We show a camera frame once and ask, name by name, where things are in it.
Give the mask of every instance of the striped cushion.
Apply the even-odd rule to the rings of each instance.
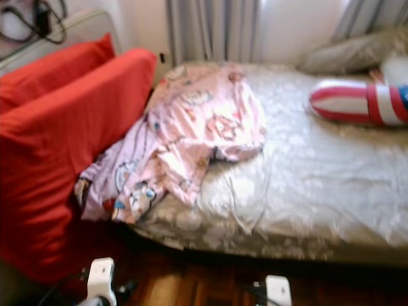
[[[379,126],[408,125],[408,85],[325,80],[310,95],[315,114],[330,120]]]

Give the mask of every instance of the red cushion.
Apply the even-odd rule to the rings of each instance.
[[[105,243],[69,199],[78,174],[142,116],[155,64],[131,50],[0,116],[0,254],[26,275],[60,279]]]
[[[0,113],[48,94],[115,57],[110,35],[47,55],[0,79]]]

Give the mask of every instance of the bed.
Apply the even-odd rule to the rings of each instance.
[[[133,230],[178,249],[408,264],[407,130],[319,119],[309,94],[322,77],[241,67],[266,113],[263,153],[211,164],[194,208],[169,194]]]

